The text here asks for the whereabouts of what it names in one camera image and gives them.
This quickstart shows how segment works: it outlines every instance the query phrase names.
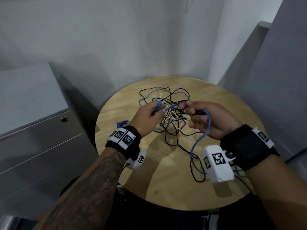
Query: gray panel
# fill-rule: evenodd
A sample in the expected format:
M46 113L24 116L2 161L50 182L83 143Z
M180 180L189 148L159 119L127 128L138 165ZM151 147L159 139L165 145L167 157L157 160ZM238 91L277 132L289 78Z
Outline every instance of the gray panel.
M62 122L61 117L69 120ZM72 111L0 138L0 172L83 133Z
M240 95L284 160L306 147L306 6L307 0L283 0Z
M0 136L50 118L68 105L48 63L0 72Z
M30 160L0 173L0 200L87 154L98 156L85 134L76 136Z
M31 220L40 219L58 199L62 189L98 157L92 151L83 152L83 156L2 200L0 215L6 213Z

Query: hand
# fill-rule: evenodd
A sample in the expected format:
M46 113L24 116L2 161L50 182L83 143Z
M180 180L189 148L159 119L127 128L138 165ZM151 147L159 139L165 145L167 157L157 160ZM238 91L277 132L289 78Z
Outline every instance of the hand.
M158 122L162 121L165 117L165 114L161 109L151 116L151 113L154 111L157 104L157 101L153 101L141 106L129 123L130 126L137 129L142 137L151 133L155 129Z
M179 108L186 109L185 113L191 115L192 122L189 122L189 127L199 129L203 133L208 127L208 116L194 114L195 110L207 110L211 118L211 128L208 136L213 139L221 140L230 132L243 126L243 123L218 103L188 101L187 103L179 104Z

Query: cabinet drawer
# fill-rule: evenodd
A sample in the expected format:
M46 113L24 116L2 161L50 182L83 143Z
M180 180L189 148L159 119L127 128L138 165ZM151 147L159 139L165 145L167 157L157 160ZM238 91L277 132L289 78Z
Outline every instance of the cabinet drawer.
M0 173L83 132L72 111L0 138Z
M0 173L0 200L52 173L75 158L98 157L85 134L80 134L9 170Z
M31 220L40 219L56 202L64 187L80 176L97 158L76 158L71 163L41 178L0 202L0 215L10 214Z

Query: black cable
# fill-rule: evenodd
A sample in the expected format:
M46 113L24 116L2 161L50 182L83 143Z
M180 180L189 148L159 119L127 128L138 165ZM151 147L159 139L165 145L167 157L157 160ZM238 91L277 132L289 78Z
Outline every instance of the black cable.
M143 100L145 101L145 103L147 103L146 100L145 100L145 96L143 96L143 95L141 94L141 92L144 91L144 90L150 90L150 89L154 89L154 88L155 88L155 89L168 89L168 90L169 90L169 95L168 95L167 97L165 97L165 98L152 98L152 101L153 101L153 100L160 100L160 101L163 101L163 103L169 104L170 106L172 106L172 105L174 105L174 104L176 104L176 103L179 103L179 102L187 102L187 101L190 99L190 94L189 94L189 92L188 92L187 90L183 89L183 88L178 88L178 89L176 89L174 92L171 92L170 87L166 87L166 88L164 88L164 87L153 87L153 88L146 88L146 89L140 90L139 93L140 93L140 95L143 97ZM180 100L180 101L173 101L173 100L172 100L172 95L173 95L174 93L178 92L178 90L181 90L181 89L187 93L187 95L188 95L187 99L185 99L185 100ZM183 116L183 115L185 114L184 111L183 111L182 109L179 109L178 107L173 107L173 108L168 109L167 112L166 112L166 116L168 116L168 115L170 114L170 112L173 111L173 110L174 110L175 113L178 115L178 118L184 117L184 116ZM154 131L155 131L155 132L158 132L158 133L161 133L161 132L164 132L164 131L165 131L165 143L166 143L167 145L169 145L169 146L178 146L182 151L184 151L184 152L186 152L187 154L190 155L191 152L188 151L188 150L186 150L182 145L179 144L178 135L179 135L179 133L180 133L180 130L179 130L179 129L177 130L177 128L175 127L175 124L176 124L175 122L177 122L178 128L179 128L179 121L178 121L178 120L173 121L173 120L171 120L171 119L168 119L168 120L164 119L164 120L161 121L161 123L160 123L160 127L162 127L163 130L161 130L161 131L154 130ZM170 131L169 131L168 127L169 127L170 125L172 125L172 126L174 127L175 132L170 132ZM190 135L198 134L198 133L201 133L201 132L194 132L194 133L192 133L192 134L184 134L183 132L181 132L181 133L182 133L183 135L190 136ZM176 143L176 144L171 144L171 143L167 142L167 134L170 134L170 135L172 135L172 136L176 136L176 141L177 141L177 143ZM196 154L194 154L194 153L192 154L192 159L193 159L194 161L195 161L195 160L199 160L199 163L200 163L200 165L201 165L201 169L202 169L203 172L205 172L205 170L204 170L204 168L203 168L203 165L202 165L202 163L201 163L201 159L200 159ZM194 180L195 180L196 182L204 182L204 181L206 180L206 175L205 175L205 174L204 174L204 178L203 178L202 180L197 180L197 179L195 178L194 173L193 173L193 165L192 165L192 161L191 161L191 160L190 160L190 170L191 170L191 174L192 174L192 176L193 176L193 178L194 178Z
M130 165L130 163L125 164L125 166L122 168L122 171L124 171L124 169L125 169L128 165Z
M253 193L253 191L252 191L252 189L239 177L239 176L237 176L237 175L235 175L235 177L237 178L237 179L239 179L246 187L247 187L247 189L251 192L251 193Z

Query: wooden table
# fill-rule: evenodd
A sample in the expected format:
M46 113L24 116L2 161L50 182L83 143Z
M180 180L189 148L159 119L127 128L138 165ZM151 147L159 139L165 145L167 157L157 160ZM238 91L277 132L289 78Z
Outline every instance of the wooden table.
M265 131L256 114L243 101L232 93L206 81L182 76L165 76L138 81L114 94L103 106L96 124L95 141L98 153L104 150L106 139L116 130L116 123L131 120L141 99L139 91L152 87L170 86L173 92L184 88L190 93L191 100L217 102L224 105L240 121L251 127L259 127ZM142 92L148 95L153 90ZM160 96L161 91L153 93ZM174 101L186 99L184 94L172 96ZM188 126L187 133L193 132ZM223 207L238 201L249 193L248 189L237 178L234 181L213 185L210 181L197 183L190 172L190 157L177 146L168 146L164 140L165 133L152 132L141 140L140 147L147 151L147 156L138 171L124 169L119 183L135 195L160 206L178 210L208 210ZM188 151L195 141L184 135L179 137L180 144ZM200 155L203 147L218 144L218 140L205 137L194 149ZM201 175L195 171L197 179ZM251 188L247 178L243 179Z

